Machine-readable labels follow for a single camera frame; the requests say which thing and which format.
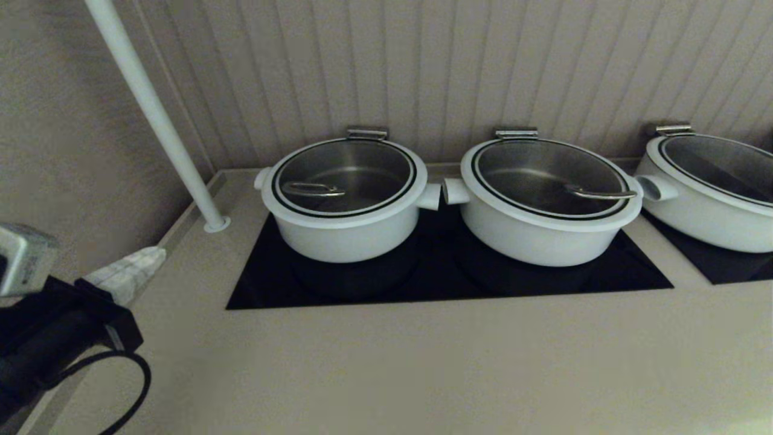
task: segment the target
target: pot lid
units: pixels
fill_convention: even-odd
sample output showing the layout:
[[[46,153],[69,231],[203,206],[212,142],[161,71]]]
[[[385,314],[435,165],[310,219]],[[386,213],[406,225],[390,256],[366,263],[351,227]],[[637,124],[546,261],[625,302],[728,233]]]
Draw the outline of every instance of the pot lid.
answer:
[[[715,190],[756,204],[773,203],[773,154],[705,135],[675,135],[660,143],[680,172]]]
[[[417,171],[385,138],[351,135],[300,151],[276,171],[274,195],[293,211],[321,218],[356,216],[393,203]]]
[[[472,166],[478,182],[500,200],[552,218],[603,218],[636,195],[610,163],[536,136],[491,142],[474,155]]]

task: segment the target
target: lid hinge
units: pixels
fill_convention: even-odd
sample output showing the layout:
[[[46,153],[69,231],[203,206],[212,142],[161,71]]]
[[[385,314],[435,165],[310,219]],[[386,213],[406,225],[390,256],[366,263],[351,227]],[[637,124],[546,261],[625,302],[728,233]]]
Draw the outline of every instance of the lid hinge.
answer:
[[[674,122],[672,124],[648,125],[646,129],[650,136],[687,136],[694,135],[693,126],[689,122]]]
[[[349,139],[387,140],[389,130],[381,127],[349,127],[346,137]]]
[[[500,127],[494,128],[497,139],[537,139],[539,132],[536,127]]]

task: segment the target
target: white pole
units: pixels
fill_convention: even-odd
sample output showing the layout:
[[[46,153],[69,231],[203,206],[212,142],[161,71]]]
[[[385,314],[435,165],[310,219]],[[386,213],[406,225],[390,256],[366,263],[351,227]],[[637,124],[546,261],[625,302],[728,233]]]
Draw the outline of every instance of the white pole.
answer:
[[[172,125],[169,115],[164,110],[161,100],[158,99],[135,48],[131,45],[113,2],[111,0],[85,1],[91,16],[97,22],[104,42],[107,43],[107,48],[113,54],[115,63],[118,64],[118,69],[124,75],[131,93],[135,95],[142,112],[164,147],[166,155],[172,161],[177,174],[180,175],[182,182],[201,210],[201,214],[206,220],[204,229],[207,232],[218,232],[226,229],[230,224],[230,219],[221,215],[212,201],[212,196],[209,195],[209,191],[193,165],[193,161],[182,144],[174,125]]]

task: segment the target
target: black rim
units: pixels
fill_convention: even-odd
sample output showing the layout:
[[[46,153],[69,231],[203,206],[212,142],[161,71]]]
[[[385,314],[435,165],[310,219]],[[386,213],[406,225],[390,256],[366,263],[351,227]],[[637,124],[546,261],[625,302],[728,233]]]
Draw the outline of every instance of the black rim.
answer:
[[[285,165],[287,165],[288,163],[290,163],[293,160],[293,159],[288,159],[288,161],[282,163],[282,165],[279,166],[279,169],[275,173],[276,175],[274,175],[274,178],[271,179],[271,192],[274,194],[274,197],[277,199],[277,201],[279,201],[279,204],[282,204],[286,208],[294,211],[295,213],[303,214],[304,216],[310,216],[312,218],[340,219],[340,218],[351,218],[353,216],[361,216],[363,214],[373,213],[374,211],[381,210],[382,208],[384,208],[384,207],[394,203],[395,201],[399,200],[401,197],[404,197],[405,194],[408,192],[408,190],[410,190],[411,186],[413,186],[414,182],[416,181],[417,170],[416,170],[416,163],[414,163],[414,160],[411,159],[411,157],[408,155],[408,153],[403,151],[402,149],[399,149],[396,146],[393,146],[393,145],[391,145],[391,144],[389,144],[387,142],[380,141],[380,140],[372,140],[372,139],[341,139],[340,141],[327,141],[327,142],[320,143],[320,144],[318,144],[316,146],[312,146],[309,149],[316,148],[317,146],[328,145],[330,143],[344,142],[344,141],[349,141],[349,140],[356,140],[357,142],[375,142],[375,143],[378,143],[378,144],[383,145],[383,146],[389,146],[391,149],[394,149],[395,151],[398,151],[398,152],[400,152],[400,154],[405,156],[406,160],[408,161],[408,163],[410,164],[410,167],[412,169],[411,172],[413,173],[413,175],[411,175],[411,177],[410,177],[410,180],[408,180],[407,188],[403,189],[403,191],[399,195],[397,195],[397,196],[395,196],[395,197],[393,197],[393,198],[391,198],[391,199],[389,199],[389,200],[379,204],[378,207],[370,208],[370,209],[365,210],[365,211],[352,211],[350,213],[336,214],[335,216],[328,216],[328,215],[324,215],[324,214],[309,213],[307,211],[304,211],[304,210],[296,207],[295,205],[293,205],[293,203],[289,203],[287,201],[282,200],[282,198],[279,196],[279,193],[277,191],[277,186],[276,186],[276,183],[275,183],[276,177],[278,176],[279,173],[282,172],[282,168],[284,168]]]
[[[472,161],[471,161],[471,164],[472,164],[472,174],[475,176],[475,179],[478,181],[478,183],[480,183],[481,186],[483,186],[484,189],[486,189],[490,194],[494,195],[495,197],[499,198],[500,200],[505,201],[508,205],[511,205],[511,206],[513,206],[515,208],[518,208],[520,210],[523,210],[523,211],[531,213],[531,214],[536,214],[538,216],[544,216],[545,218],[560,219],[562,221],[595,221],[597,219],[608,218],[609,216],[612,216],[613,214],[617,214],[617,213],[619,213],[620,211],[622,211],[623,209],[625,209],[628,206],[628,202],[630,200],[626,199],[626,200],[622,200],[623,202],[622,202],[622,205],[620,205],[620,207],[618,207],[617,209],[612,210],[612,211],[610,211],[608,213],[605,213],[605,214],[599,214],[599,215],[596,215],[596,216],[567,217],[567,216],[557,216],[555,214],[544,213],[544,212],[541,212],[541,211],[536,211],[536,210],[531,209],[531,208],[526,208],[522,204],[519,204],[519,203],[515,202],[514,200],[511,200],[508,197],[500,194],[499,192],[497,192],[496,190],[492,189],[491,187],[489,187],[489,185],[487,183],[484,182],[483,176],[478,171],[478,167],[477,167],[476,163],[478,162],[478,158],[480,157],[481,152],[483,152],[483,150],[487,149],[488,147],[490,147],[492,145],[499,144],[499,143],[503,143],[503,142],[516,142],[516,141],[519,141],[519,140],[528,140],[528,141],[531,141],[531,142],[550,142],[550,143],[555,143],[555,144],[561,145],[561,146],[568,146],[569,148],[572,148],[572,149],[577,149],[576,147],[569,146],[569,145],[567,145],[565,143],[555,142],[555,141],[552,141],[552,140],[545,140],[545,139],[507,139],[507,140],[499,140],[499,141],[490,143],[487,146],[484,146],[481,149],[479,149],[478,152],[476,152],[475,155],[472,157]],[[609,163],[606,163],[604,160],[598,160],[598,161],[599,161],[599,163],[605,164],[614,173],[618,174],[618,171],[612,165],[610,165]],[[620,181],[623,183],[623,186],[624,186],[623,190],[630,190],[630,187],[628,186],[628,182],[625,181],[625,178],[620,176]]]
[[[707,137],[707,136],[705,136],[705,135],[695,135],[695,136],[699,136],[699,137]],[[670,163],[670,165],[671,165],[671,167],[672,167],[672,168],[674,168],[675,170],[678,170],[679,172],[681,172],[681,173],[683,173],[684,175],[688,176],[688,177],[689,177],[691,180],[695,180],[695,181],[697,181],[698,183],[701,183],[701,184],[703,184],[704,186],[706,186],[706,187],[710,188],[711,190],[715,190],[716,192],[719,192],[720,194],[725,194],[725,195],[727,195],[727,196],[729,196],[729,197],[737,198],[737,199],[739,199],[739,200],[742,200],[742,201],[744,201],[744,202],[748,202],[749,204],[757,204],[757,205],[759,205],[759,206],[762,206],[762,207],[773,208],[773,204],[770,204],[770,203],[767,203],[767,202],[764,202],[764,201],[752,200],[751,198],[747,198],[747,197],[745,197],[745,196],[743,196],[743,195],[734,194],[733,192],[728,192],[727,190],[722,190],[722,189],[720,189],[719,187],[716,187],[716,186],[714,186],[714,185],[713,185],[713,184],[711,184],[711,183],[707,183],[707,182],[705,182],[705,181],[701,180],[701,179],[700,179],[700,178],[698,178],[697,176],[694,176],[692,173],[689,173],[689,172],[687,172],[687,171],[683,170],[683,169],[681,168],[681,166],[677,165],[677,164],[676,164],[676,162],[674,162],[673,160],[671,160],[671,158],[670,158],[670,157],[668,157],[668,154],[666,154],[666,150],[665,150],[666,143],[667,143],[667,142],[669,142],[671,139],[678,139],[678,137],[674,137],[674,138],[667,138],[666,140],[664,140],[663,142],[661,142],[661,143],[660,143],[660,145],[658,146],[658,152],[660,153],[660,156],[661,156],[663,159],[665,159],[665,160],[666,160],[666,162]],[[746,144],[740,144],[739,142],[733,142],[733,141],[725,140],[725,139],[722,139],[722,138],[714,138],[714,137],[712,137],[712,139],[717,139],[717,140],[724,140],[725,142],[732,143],[732,144],[735,144],[735,145],[744,145],[744,146],[749,146],[749,145],[746,145]]]

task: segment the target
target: white pot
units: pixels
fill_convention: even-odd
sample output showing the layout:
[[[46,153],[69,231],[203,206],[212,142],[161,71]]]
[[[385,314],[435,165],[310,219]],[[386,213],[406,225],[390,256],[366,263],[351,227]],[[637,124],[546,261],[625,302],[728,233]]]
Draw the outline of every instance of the white pot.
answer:
[[[501,141],[484,142],[467,151],[461,161],[462,180],[446,179],[444,196],[448,204],[461,204],[462,218],[476,237],[510,258],[547,266],[589,262],[601,255],[619,229],[641,210],[642,192],[635,180],[597,154],[555,141],[544,142],[588,154],[586,158],[596,159],[597,164],[617,174],[622,190],[636,195],[614,201],[610,211],[582,217],[540,213],[524,204],[507,201],[490,186],[484,186],[484,177],[478,178],[475,173],[478,152],[497,142]]]
[[[665,141],[679,136],[658,137],[647,144],[647,151],[636,169],[636,179],[644,188],[644,208],[656,218],[698,240],[741,252],[773,252],[773,204],[751,200],[706,183],[679,168],[663,151]],[[719,146],[754,158],[773,159],[773,155],[740,142],[708,135]]]
[[[419,209],[437,210],[441,196],[439,184],[427,183],[427,168],[415,153],[381,139],[376,142],[394,147],[410,162],[410,180],[400,191],[379,204],[348,214],[315,214],[300,207],[291,209],[279,186],[278,173],[285,163],[308,149],[343,140],[347,139],[299,149],[276,165],[263,168],[254,184],[276,218],[284,241],[296,252],[322,262],[358,262],[396,248],[416,226]]]

